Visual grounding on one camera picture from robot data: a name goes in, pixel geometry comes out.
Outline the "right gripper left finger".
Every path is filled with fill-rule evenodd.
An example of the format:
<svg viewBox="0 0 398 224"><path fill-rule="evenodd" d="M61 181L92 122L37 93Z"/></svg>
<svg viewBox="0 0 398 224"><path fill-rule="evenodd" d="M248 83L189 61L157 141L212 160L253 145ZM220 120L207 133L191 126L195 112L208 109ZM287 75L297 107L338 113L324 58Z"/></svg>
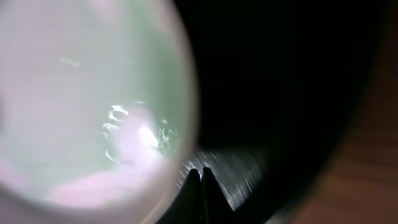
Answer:
<svg viewBox="0 0 398 224"><path fill-rule="evenodd" d="M156 224L199 224L200 202L200 174L197 169L191 169L175 200Z"/></svg>

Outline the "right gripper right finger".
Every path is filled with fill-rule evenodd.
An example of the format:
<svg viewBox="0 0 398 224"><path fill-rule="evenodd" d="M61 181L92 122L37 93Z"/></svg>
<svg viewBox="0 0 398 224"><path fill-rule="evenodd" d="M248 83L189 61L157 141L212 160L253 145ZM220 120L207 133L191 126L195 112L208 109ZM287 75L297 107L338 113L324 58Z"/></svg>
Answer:
<svg viewBox="0 0 398 224"><path fill-rule="evenodd" d="M234 224L234 211L209 167L201 177L201 219L204 224Z"/></svg>

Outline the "pink white plate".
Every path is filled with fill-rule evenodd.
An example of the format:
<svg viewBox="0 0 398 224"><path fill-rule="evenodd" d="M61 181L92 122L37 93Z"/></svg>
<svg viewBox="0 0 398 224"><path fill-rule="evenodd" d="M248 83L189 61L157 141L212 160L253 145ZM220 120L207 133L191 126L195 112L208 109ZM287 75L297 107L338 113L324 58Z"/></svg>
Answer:
<svg viewBox="0 0 398 224"><path fill-rule="evenodd" d="M1 2L2 223L155 223L196 131L172 1Z"/></svg>

